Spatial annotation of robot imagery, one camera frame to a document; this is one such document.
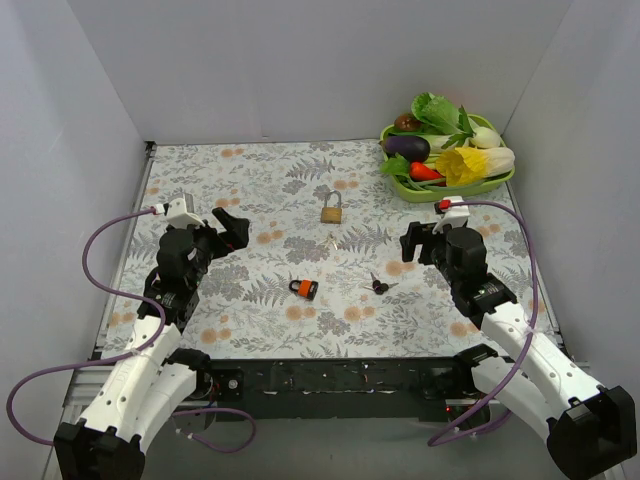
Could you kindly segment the black headed keys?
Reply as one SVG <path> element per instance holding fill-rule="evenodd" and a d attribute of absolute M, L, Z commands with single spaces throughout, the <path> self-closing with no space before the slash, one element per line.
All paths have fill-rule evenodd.
<path fill-rule="evenodd" d="M 364 285 L 364 288 L 374 292 L 376 295 L 383 295 L 388 292 L 391 288 L 397 286 L 397 283 L 387 283 L 383 282 L 376 277 L 376 275 L 371 272 L 370 273 L 371 281 L 369 285 Z"/>

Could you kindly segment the orange black padlock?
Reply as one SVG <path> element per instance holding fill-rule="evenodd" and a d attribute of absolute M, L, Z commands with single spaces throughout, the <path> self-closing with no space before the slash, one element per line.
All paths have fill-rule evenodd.
<path fill-rule="evenodd" d="M 297 296 L 312 301 L 318 291 L 319 283 L 312 280 L 292 280 L 289 283 L 289 290 Z"/>

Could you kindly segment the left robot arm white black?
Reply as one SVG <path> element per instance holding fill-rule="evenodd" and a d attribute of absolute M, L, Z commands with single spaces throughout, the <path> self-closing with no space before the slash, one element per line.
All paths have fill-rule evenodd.
<path fill-rule="evenodd" d="M 65 479 L 140 478 L 149 446 L 179 404 L 212 390 L 213 377 L 204 369 L 209 357 L 178 343 L 211 262 L 248 245 L 250 222 L 215 208 L 222 225 L 216 229 L 183 200 L 157 212 L 168 226 L 145 280 L 125 357 L 79 418 L 56 431 L 54 450 Z"/>

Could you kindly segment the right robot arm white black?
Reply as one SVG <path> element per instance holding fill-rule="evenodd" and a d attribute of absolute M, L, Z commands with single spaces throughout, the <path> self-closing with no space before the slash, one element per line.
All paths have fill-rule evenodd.
<path fill-rule="evenodd" d="M 631 395 L 605 387 L 528 324 L 516 296 L 489 272 L 480 233 L 412 222 L 400 245 L 403 261 L 442 274 L 460 313 L 508 355 L 457 367 L 452 383 L 460 395 L 497 399 L 536 432 L 569 479 L 591 479 L 637 454 Z"/>

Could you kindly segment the green plastic tray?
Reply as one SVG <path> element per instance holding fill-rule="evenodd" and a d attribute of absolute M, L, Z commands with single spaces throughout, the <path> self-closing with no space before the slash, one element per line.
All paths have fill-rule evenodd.
<path fill-rule="evenodd" d="M 387 174 L 389 184 L 393 186 L 397 195 L 410 203 L 427 203 L 439 201 L 448 196 L 468 197 L 488 193 L 505 184 L 515 174 L 516 169 L 502 175 L 488 178 L 482 182 L 465 185 L 459 188 L 440 186 L 437 183 L 418 182 L 414 183 L 409 177 L 398 177 Z"/>

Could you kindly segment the red toy pepper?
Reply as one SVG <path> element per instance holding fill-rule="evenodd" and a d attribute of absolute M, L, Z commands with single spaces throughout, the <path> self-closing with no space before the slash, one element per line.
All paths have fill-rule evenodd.
<path fill-rule="evenodd" d="M 420 162 L 412 162 L 410 164 L 409 176 L 415 182 L 435 181 L 438 183 L 444 180 L 440 173 Z"/>

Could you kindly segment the yellow toy cabbage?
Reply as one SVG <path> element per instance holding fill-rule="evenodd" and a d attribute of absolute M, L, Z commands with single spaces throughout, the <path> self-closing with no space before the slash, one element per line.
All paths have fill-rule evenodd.
<path fill-rule="evenodd" d="M 515 154 L 507 147 L 456 147 L 436 159 L 435 169 L 448 187 L 461 187 L 508 173 L 514 164 Z"/>

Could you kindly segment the purple toy eggplant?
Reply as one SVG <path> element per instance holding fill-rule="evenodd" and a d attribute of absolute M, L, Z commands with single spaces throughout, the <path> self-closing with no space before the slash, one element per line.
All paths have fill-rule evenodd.
<path fill-rule="evenodd" d="M 388 136 L 381 146 L 387 155 L 400 155 L 410 162 L 424 162 L 431 153 L 429 142 L 419 136 Z"/>

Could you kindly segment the brass padlock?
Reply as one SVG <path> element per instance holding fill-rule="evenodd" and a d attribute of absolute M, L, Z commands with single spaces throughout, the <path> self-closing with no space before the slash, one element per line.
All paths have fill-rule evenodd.
<path fill-rule="evenodd" d="M 330 200 L 336 200 L 334 205 L 330 205 Z M 321 209 L 320 222 L 323 224 L 342 223 L 342 196 L 338 190 L 328 192 L 324 197 L 324 205 Z"/>

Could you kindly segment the floral patterned mat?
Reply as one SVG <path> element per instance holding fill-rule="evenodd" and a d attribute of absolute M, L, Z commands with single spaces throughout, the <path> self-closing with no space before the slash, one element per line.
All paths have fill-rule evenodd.
<path fill-rule="evenodd" d="M 203 218 L 222 207 L 250 221 L 247 248 L 210 265 L 182 345 L 256 359 L 441 357 L 485 342 L 436 269 L 402 261 L 409 223 L 435 215 L 400 199 L 381 161 L 374 140 L 158 147 L 145 205 L 189 193 Z M 342 223 L 323 224 L 333 190 Z M 320 245 L 329 233 L 337 251 Z M 371 272 L 397 286 L 376 295 Z M 296 279 L 319 283 L 312 301 L 289 290 Z"/>

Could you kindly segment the brown toy mushroom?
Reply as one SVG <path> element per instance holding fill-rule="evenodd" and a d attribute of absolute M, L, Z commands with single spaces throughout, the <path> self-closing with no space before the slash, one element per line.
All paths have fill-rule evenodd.
<path fill-rule="evenodd" d="M 398 116 L 394 121 L 394 128 L 401 132 L 419 132 L 423 124 L 411 113 Z"/>

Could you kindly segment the white toy radish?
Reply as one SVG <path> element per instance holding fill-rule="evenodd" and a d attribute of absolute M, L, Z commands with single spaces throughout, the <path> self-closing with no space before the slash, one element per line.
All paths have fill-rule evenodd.
<path fill-rule="evenodd" d="M 473 136 L 470 143 L 481 149 L 498 148 L 501 146 L 500 135 L 488 127 L 478 126 L 473 128 Z"/>

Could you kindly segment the green toy lettuce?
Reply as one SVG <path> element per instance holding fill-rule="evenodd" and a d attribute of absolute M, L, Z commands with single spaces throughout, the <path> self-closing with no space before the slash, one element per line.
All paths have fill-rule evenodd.
<path fill-rule="evenodd" d="M 417 120 L 441 134 L 463 134 L 466 137 L 474 135 L 464 107 L 457 107 L 442 95 L 421 93 L 412 100 L 410 109 Z"/>

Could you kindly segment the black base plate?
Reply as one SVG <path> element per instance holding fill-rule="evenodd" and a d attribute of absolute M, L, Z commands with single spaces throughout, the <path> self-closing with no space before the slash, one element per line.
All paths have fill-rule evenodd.
<path fill-rule="evenodd" d="M 455 357 L 212 360 L 214 402 L 257 420 L 413 418 L 442 421 L 477 394 Z"/>

